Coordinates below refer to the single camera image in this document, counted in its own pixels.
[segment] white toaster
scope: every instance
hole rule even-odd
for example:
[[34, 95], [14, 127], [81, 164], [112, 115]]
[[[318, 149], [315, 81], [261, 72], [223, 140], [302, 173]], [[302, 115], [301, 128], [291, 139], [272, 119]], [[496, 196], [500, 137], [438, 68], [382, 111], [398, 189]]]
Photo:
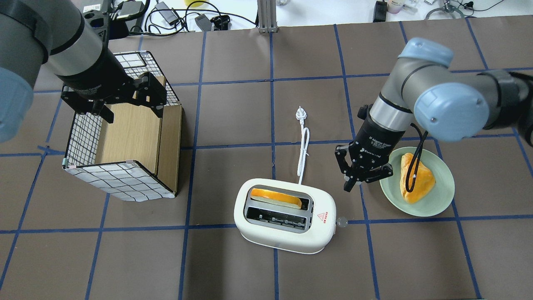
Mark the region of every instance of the white toaster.
[[[251, 198], [253, 188], [300, 198], [302, 208], [291, 208]], [[272, 179], [250, 179], [240, 188], [235, 224], [252, 243], [302, 254], [315, 254], [335, 233], [336, 207], [333, 198], [318, 188]]]

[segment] white table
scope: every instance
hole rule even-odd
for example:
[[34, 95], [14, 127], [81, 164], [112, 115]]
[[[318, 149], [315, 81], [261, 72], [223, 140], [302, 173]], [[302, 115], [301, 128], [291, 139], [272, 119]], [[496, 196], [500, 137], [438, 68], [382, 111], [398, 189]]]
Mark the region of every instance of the white table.
[[[242, 15], [252, 21], [255, 21], [257, 13], [256, 0], [209, 0], [221, 12], [230, 12]], [[474, 1], [474, 8], [483, 10], [489, 8], [499, 0], [477, 0]], [[183, 0], [165, 0], [168, 7], [175, 9], [185, 9], [187, 6]], [[277, 7], [276, 14], [278, 26], [313, 26], [313, 25], [331, 25], [343, 23], [368, 23], [372, 22], [374, 15], [375, 0], [288, 0], [287, 5]], [[437, 0], [433, 5], [425, 3], [423, 0], [418, 0], [416, 8], [417, 13], [412, 13], [407, 10], [402, 10], [398, 14], [387, 13], [387, 21], [411, 21], [423, 20], [426, 14], [441, 6], [442, 0]], [[150, 9], [156, 5], [156, 1], [152, 0]], [[208, 4], [203, 4], [199, 9], [213, 9]], [[469, 15], [472, 11], [463, 10], [465, 15]], [[216, 13], [205, 13], [209, 18], [212, 18]], [[496, 5], [492, 9], [484, 12], [474, 12], [474, 17], [496, 17], [503, 15], [526, 15], [533, 14], [533, 1], [531, 0], [505, 0]], [[459, 18], [457, 13], [449, 14], [436, 12], [431, 15], [431, 19], [452, 19]], [[154, 13], [152, 17], [154, 23], [158, 25], [165, 25], [166, 22], [158, 13]], [[189, 30], [199, 31], [196, 26], [194, 16], [188, 17]], [[237, 17], [231, 17], [230, 29], [246, 29], [254, 28], [251, 23]]]

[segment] brown table surface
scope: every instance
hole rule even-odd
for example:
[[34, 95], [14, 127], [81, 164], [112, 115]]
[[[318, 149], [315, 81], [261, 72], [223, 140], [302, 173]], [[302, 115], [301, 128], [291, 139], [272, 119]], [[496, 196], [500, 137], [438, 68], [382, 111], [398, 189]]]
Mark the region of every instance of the brown table surface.
[[[184, 107], [178, 197], [141, 203], [61, 169], [72, 110], [43, 68], [20, 133], [0, 145], [0, 298], [531, 299], [533, 149], [514, 129], [427, 141], [456, 183], [431, 218], [396, 209], [379, 183], [344, 192], [333, 150], [408, 39], [452, 48], [460, 74], [533, 74], [532, 27], [527, 15], [112, 41], [151, 51]], [[299, 105], [311, 130], [303, 184], [350, 220], [309, 256], [246, 241], [232, 215], [247, 179], [297, 182]], [[415, 146], [414, 133], [398, 147]]]

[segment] red warning label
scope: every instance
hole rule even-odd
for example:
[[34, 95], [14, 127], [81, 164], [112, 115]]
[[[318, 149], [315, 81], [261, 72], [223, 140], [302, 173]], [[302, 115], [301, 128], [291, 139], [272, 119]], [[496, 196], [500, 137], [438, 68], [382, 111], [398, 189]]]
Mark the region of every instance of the red warning label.
[[326, 211], [326, 212], [319, 214], [318, 218], [325, 224], [328, 218], [328, 212]]

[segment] bread slice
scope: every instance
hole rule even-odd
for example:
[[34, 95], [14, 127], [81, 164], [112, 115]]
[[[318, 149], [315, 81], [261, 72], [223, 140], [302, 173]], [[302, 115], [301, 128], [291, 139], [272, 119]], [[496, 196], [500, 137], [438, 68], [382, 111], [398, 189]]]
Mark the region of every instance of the bread slice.
[[[400, 176], [400, 191], [403, 199], [409, 203], [413, 204], [418, 202], [424, 196], [426, 196], [431, 189], [435, 186], [435, 177], [430, 169], [428, 169], [422, 161], [418, 165], [418, 171], [416, 174], [415, 188], [412, 192], [407, 192], [405, 188], [405, 180], [407, 177], [407, 170], [409, 169], [409, 164], [413, 160], [412, 153], [406, 153], [401, 157], [401, 176]], [[409, 187], [413, 184], [413, 174], [415, 173], [415, 164], [411, 170], [411, 178], [409, 179]]]
[[302, 200], [300, 200], [300, 198], [271, 190], [264, 190], [262, 188], [253, 188], [250, 193], [250, 198], [274, 205], [287, 206], [296, 209], [302, 208]]

